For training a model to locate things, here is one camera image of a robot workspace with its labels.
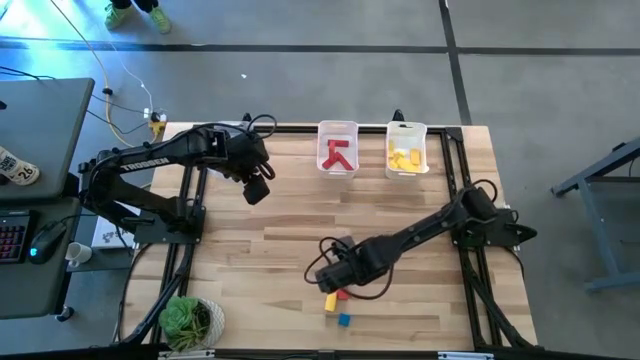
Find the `concrete floor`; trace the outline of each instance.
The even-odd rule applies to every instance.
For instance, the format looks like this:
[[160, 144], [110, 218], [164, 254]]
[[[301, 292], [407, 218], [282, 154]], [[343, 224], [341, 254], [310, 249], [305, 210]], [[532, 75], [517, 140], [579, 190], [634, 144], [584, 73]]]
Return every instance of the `concrete floor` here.
[[[104, 4], [58, 2], [90, 40], [445, 45], [437, 0], [191, 0], [186, 7], [180, 0], [161, 0], [174, 21], [172, 34], [156, 34], [137, 16], [111, 37], [101, 25]], [[14, 1], [0, 21], [0, 34], [76, 40], [55, 9], [42, 4]], [[449, 6], [459, 46], [640, 46], [635, 1], [449, 0]], [[117, 54], [99, 55], [117, 94], [114, 101], [147, 107], [146, 94], [122, 70]], [[249, 111], [270, 112], [281, 121], [385, 123], [400, 107], [410, 120], [460, 124], [446, 54], [121, 52], [120, 57], [143, 78], [154, 105], [166, 109], [171, 121], [237, 119]], [[0, 65], [37, 74], [93, 77], [96, 94], [103, 86], [87, 51], [3, 49], [0, 59]], [[506, 198], [521, 221], [539, 231], [523, 246], [522, 258], [537, 336], [549, 349], [640, 358], [640, 289], [583, 291], [584, 281], [604, 271], [590, 225], [576, 194], [555, 199], [548, 191], [640, 134], [637, 60], [460, 57], [472, 122], [490, 127]], [[92, 101], [90, 109], [102, 115], [103, 105]], [[113, 114], [126, 129], [142, 121], [118, 109]], [[127, 139], [141, 143], [148, 134], [141, 130]], [[74, 163], [117, 145], [108, 128], [88, 116]], [[141, 174], [131, 181], [149, 179]], [[123, 279], [122, 272], [74, 275], [68, 302], [78, 316], [65, 324], [49, 317], [2, 321], [0, 353], [107, 344]]]

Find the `yellow cable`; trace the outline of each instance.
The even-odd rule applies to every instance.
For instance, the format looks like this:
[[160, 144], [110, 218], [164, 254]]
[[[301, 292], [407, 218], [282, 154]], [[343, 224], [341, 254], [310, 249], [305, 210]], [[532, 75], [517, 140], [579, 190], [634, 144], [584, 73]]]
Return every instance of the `yellow cable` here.
[[[69, 25], [71, 25], [71, 27], [73, 28], [73, 30], [76, 31], [76, 33], [78, 33], [78, 35], [80, 35], [80, 37], [82, 38], [82, 40], [84, 41], [85, 44], [87, 44], [87, 47], [89, 48], [89, 50], [91, 50], [91, 53], [93, 54], [93, 56], [96, 58], [96, 60], [98, 61], [98, 64], [100, 64], [100, 69], [102, 69], [102, 76], [104, 77], [104, 85], [105, 88], [110, 89], [109, 88], [109, 79], [107, 78], [107, 71], [104, 68], [104, 65], [102, 64], [102, 61], [100, 61], [100, 58], [98, 57], [98, 54], [96, 54], [95, 50], [93, 49], [93, 46], [91, 46], [91, 44], [87, 41], [87, 39], [85, 39], [84, 35], [82, 35], [82, 33], [80, 32], [80, 30], [78, 30], [78, 28], [76, 28], [75, 25], [73, 25], [73, 23], [71, 22], [71, 20], [69, 20], [69, 18], [67, 17], [67, 15], [65, 15], [65, 13], [62, 11], [62, 9], [60, 9], [58, 7], [58, 5], [53, 1], [53, 0], [49, 0], [53, 6], [56, 7], [56, 9], [58, 9], [58, 12], [67, 20], [67, 22], [69, 23]], [[128, 146], [128, 147], [134, 147], [134, 145], [129, 144], [125, 139], [123, 139], [117, 132], [116, 129], [113, 127], [113, 123], [111, 122], [111, 97], [109, 96], [109, 94], [105, 94], [106, 95], [106, 100], [107, 102], [105, 103], [105, 113], [106, 113], [106, 117], [107, 117], [107, 123], [109, 124], [109, 128], [111, 129], [111, 132], [113, 133], [113, 135], [116, 136], [116, 138], [118, 140], [120, 140], [121, 143], [123, 143], [124, 145]], [[153, 140], [151, 140], [152, 143], [156, 142], [156, 140], [158, 139], [158, 134], [154, 133], [153, 135]]]

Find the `wooden table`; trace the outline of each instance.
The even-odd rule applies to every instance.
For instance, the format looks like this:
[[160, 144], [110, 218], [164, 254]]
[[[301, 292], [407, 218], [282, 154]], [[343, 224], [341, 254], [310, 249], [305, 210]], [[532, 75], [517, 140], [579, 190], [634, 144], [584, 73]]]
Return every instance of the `wooden table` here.
[[[192, 125], [169, 124], [165, 139]], [[472, 180], [494, 181], [500, 191], [497, 203], [503, 203], [488, 128], [463, 127], [463, 133]], [[277, 177], [268, 182], [271, 195], [256, 206], [246, 203], [241, 185], [209, 176], [205, 232], [196, 247], [189, 295], [224, 309], [226, 327], [216, 348], [472, 349], [458, 252], [448, 234], [406, 253], [395, 266], [389, 292], [375, 301], [350, 299], [339, 302], [335, 313], [326, 313], [325, 295], [302, 279], [321, 238], [350, 234], [360, 241], [393, 233], [449, 201], [439, 139], [430, 138], [430, 170], [420, 181], [385, 177], [380, 135], [359, 136], [360, 169], [350, 181], [319, 177], [315, 134], [273, 135], [265, 142]], [[152, 191], [177, 195], [182, 173], [180, 166], [156, 169]], [[154, 245], [138, 262], [126, 299], [126, 334], [158, 296], [166, 253], [167, 246]], [[497, 303], [523, 337], [535, 343], [518, 263], [499, 248], [487, 248], [487, 259]], [[374, 294], [384, 282], [355, 290]], [[338, 326], [340, 312], [353, 316], [348, 328]], [[481, 305], [479, 313], [489, 339]]]

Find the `person's feet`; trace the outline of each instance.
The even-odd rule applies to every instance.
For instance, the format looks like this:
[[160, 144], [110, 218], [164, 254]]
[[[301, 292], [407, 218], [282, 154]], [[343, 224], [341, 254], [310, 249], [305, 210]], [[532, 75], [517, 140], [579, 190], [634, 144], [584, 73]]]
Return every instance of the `person's feet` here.
[[105, 10], [107, 11], [107, 18], [104, 20], [104, 25], [108, 30], [113, 30], [120, 26], [133, 11], [131, 6], [126, 9], [116, 9], [112, 4], [107, 5]]
[[171, 31], [171, 22], [159, 6], [153, 8], [149, 15], [151, 15], [151, 20], [156, 24], [156, 28], [158, 28], [161, 34], [166, 34]]

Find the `computer mouse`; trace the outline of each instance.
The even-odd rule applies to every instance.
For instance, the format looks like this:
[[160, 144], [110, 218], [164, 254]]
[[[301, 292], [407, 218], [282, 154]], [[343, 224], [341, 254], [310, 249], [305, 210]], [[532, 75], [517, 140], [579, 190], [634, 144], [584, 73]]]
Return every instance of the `computer mouse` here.
[[32, 264], [44, 264], [56, 252], [67, 226], [60, 221], [46, 224], [33, 237], [27, 258]]

